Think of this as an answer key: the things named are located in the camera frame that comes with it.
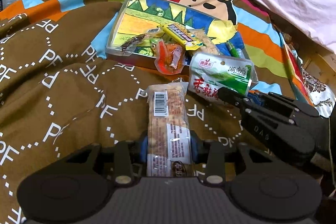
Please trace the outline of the red orange clear snack packet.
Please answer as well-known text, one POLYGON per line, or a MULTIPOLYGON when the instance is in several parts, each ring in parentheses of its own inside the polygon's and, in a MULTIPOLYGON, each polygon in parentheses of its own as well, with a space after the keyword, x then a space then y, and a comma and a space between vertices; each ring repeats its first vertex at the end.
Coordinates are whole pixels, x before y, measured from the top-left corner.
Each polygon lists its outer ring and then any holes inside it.
POLYGON ((178 43, 159 40, 155 46, 155 67, 163 75, 177 75, 185 66, 185 49, 178 43))

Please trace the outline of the colourful dragon tray box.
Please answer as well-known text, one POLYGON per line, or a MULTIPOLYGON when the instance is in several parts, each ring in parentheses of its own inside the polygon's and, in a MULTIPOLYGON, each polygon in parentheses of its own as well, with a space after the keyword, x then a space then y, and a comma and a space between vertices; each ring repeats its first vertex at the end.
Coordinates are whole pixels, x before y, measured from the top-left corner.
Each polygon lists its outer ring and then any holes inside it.
POLYGON ((177 43, 187 52, 214 46, 229 53, 226 42, 244 46, 230 20, 170 0, 125 0, 105 50, 115 61, 154 69, 159 40, 177 43))

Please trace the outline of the peanut nut bar packet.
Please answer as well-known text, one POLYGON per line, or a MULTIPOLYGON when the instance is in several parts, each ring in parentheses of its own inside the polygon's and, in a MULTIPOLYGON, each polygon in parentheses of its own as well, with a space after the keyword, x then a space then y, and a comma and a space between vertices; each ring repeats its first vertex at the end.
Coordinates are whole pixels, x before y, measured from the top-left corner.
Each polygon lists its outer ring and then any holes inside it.
POLYGON ((189 177, 191 137, 185 108, 188 83, 150 85, 147 89, 147 175, 189 177))

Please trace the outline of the white barcode green snack pouch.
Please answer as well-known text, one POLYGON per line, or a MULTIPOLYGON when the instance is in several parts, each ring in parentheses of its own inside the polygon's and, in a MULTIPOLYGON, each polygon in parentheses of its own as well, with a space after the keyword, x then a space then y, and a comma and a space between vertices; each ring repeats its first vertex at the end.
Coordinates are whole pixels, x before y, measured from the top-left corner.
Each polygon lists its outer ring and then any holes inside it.
POLYGON ((210 102, 218 102, 218 91, 227 88, 246 96, 259 79, 248 59, 198 52, 189 65, 189 91, 210 102))

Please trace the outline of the yellow seaweed cracker packet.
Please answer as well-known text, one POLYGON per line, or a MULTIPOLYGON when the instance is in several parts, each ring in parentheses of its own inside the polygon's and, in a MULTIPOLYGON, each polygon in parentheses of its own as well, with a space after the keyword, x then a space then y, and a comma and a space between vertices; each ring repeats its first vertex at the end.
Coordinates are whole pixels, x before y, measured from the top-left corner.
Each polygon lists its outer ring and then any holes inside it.
POLYGON ((178 23, 163 24, 161 29, 187 51, 195 51, 203 45, 193 33, 178 23))

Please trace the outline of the brown patterned striped quilt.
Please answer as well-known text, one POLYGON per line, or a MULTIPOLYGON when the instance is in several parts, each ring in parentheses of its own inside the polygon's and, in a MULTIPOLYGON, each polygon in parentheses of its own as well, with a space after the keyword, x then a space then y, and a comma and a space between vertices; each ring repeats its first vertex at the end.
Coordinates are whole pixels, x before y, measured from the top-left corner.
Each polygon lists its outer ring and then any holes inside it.
MULTIPOLYGON (((108 59, 125 0, 18 0, 1 12, 1 223, 20 223, 19 183, 90 143, 106 147, 147 129, 145 89, 172 76, 108 59)), ((317 45, 254 0, 170 0, 232 20, 254 62, 256 90, 298 98, 306 90, 284 52, 317 45)))

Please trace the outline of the floral white fabric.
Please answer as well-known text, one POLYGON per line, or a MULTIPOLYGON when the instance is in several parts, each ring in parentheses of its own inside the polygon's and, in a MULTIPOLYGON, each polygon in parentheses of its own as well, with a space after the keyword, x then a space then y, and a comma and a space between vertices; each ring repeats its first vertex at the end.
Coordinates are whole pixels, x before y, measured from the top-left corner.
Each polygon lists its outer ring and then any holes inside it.
POLYGON ((335 107, 335 94, 323 82, 311 76, 303 69, 303 60, 297 56, 297 63, 301 69, 303 84, 307 90, 310 102, 324 118, 329 118, 335 107))

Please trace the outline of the dark date snack packet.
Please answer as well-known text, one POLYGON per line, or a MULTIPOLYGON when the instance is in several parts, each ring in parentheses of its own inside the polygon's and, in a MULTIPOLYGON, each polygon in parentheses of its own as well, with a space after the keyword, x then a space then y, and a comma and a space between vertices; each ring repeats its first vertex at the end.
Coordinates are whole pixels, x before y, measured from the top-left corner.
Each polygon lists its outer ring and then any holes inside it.
POLYGON ((127 41, 125 41, 121 45, 121 52, 122 53, 133 52, 134 49, 136 48, 136 46, 141 44, 143 42, 143 40, 151 39, 151 38, 155 37, 156 35, 159 35, 162 32, 163 32, 163 30, 161 28, 157 27, 157 28, 147 30, 146 33, 136 35, 132 38, 129 38, 127 41))

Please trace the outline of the rice crisp cake packet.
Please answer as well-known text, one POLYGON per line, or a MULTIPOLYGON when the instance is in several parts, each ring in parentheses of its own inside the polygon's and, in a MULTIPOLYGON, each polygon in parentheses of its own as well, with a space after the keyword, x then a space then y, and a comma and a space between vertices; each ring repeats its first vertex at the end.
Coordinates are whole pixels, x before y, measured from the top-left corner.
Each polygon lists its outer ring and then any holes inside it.
POLYGON ((197 50, 193 51, 193 53, 203 52, 203 53, 209 53, 212 55, 221 55, 221 52, 219 51, 217 46, 205 34, 203 29, 195 29, 195 30, 191 30, 190 32, 193 33, 203 43, 203 45, 197 50))

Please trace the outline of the green stick snack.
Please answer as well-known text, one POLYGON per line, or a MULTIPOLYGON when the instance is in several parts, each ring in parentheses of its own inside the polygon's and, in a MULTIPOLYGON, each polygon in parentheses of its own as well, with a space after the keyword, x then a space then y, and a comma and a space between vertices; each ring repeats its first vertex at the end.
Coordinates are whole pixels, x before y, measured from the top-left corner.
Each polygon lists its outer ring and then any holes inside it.
POLYGON ((236 58, 240 58, 241 57, 240 49, 236 48, 230 41, 226 42, 226 47, 227 47, 227 49, 230 52, 230 55, 232 57, 236 57, 236 58))

